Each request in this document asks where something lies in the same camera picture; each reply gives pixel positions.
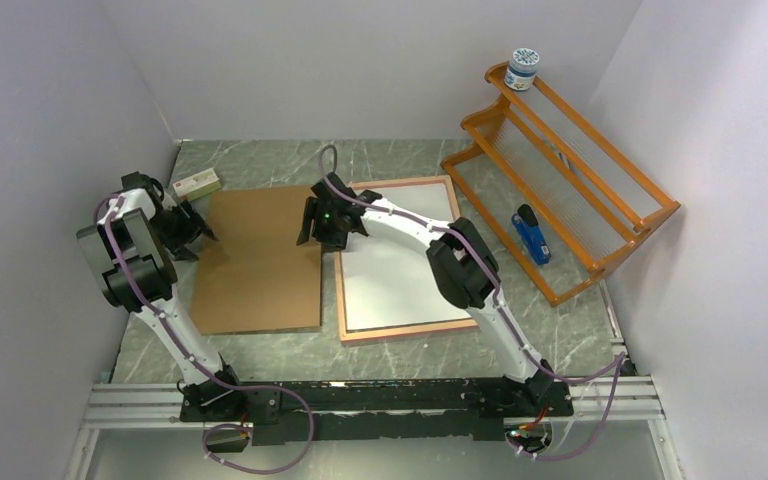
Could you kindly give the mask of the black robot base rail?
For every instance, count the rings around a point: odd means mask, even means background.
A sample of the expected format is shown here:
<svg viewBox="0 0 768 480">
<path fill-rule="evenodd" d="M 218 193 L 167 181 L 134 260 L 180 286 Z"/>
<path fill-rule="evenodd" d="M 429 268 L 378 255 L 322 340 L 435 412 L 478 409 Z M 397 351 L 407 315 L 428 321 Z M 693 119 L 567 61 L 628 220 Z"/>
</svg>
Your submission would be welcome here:
<svg viewBox="0 0 768 480">
<path fill-rule="evenodd" d="M 567 385 L 533 404 L 505 377 L 245 382 L 209 405 L 183 396 L 184 423 L 247 424 L 256 446 L 314 441 L 442 438 L 495 441 L 518 419 L 569 417 Z"/>
</svg>

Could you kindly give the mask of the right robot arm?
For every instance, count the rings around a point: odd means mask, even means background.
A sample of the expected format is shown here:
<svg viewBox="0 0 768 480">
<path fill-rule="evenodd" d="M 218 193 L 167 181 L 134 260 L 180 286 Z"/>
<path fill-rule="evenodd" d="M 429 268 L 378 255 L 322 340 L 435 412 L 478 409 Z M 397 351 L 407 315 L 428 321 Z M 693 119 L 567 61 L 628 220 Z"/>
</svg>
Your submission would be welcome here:
<svg viewBox="0 0 768 480">
<path fill-rule="evenodd" d="M 310 191 L 299 245 L 313 239 L 328 251 L 342 251 L 348 236 L 359 234 L 420 254 L 442 298 L 468 313 L 495 349 L 513 408 L 532 415 L 547 403 L 554 383 L 551 367 L 515 320 L 504 297 L 498 262 L 470 220 L 446 222 L 422 216 L 378 192 L 357 193 L 333 172 L 324 174 Z"/>
</svg>

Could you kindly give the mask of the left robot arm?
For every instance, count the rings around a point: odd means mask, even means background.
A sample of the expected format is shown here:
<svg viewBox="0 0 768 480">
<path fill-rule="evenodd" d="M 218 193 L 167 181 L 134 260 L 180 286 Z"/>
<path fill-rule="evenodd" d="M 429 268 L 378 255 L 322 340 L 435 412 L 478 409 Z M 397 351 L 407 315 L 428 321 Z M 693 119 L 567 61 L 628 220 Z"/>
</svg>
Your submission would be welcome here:
<svg viewBox="0 0 768 480">
<path fill-rule="evenodd" d="M 246 393 L 232 367 L 198 332 L 178 294 L 175 261 L 195 261 L 190 244 L 217 238 L 186 200 L 138 171 L 96 208 L 77 242 L 107 302 L 143 321 L 175 360 L 191 406 L 207 405 L 222 420 L 237 418 Z"/>
</svg>

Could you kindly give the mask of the brown frame backing board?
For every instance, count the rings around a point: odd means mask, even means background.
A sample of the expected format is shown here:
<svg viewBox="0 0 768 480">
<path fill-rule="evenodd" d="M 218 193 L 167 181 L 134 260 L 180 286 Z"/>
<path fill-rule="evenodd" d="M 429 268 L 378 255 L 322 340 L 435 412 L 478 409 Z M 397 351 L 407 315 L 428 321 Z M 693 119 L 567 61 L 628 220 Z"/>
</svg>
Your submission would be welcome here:
<svg viewBox="0 0 768 480">
<path fill-rule="evenodd" d="M 314 330 L 322 254 L 297 245 L 305 185 L 222 190 L 209 198 L 217 238 L 199 255 L 190 317 L 203 335 Z"/>
</svg>

